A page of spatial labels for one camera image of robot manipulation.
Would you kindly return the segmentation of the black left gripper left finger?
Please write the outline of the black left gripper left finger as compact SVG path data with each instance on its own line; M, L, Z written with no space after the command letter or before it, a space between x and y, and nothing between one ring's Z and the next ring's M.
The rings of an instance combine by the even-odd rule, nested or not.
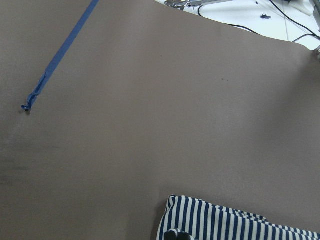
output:
M164 240L177 240L177 231L172 229L164 233Z

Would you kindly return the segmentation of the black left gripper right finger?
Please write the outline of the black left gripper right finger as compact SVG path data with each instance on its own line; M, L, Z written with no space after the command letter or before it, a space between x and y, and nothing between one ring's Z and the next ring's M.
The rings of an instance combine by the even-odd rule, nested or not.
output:
M179 232L177 234L177 240L190 240L190 235L186 232Z

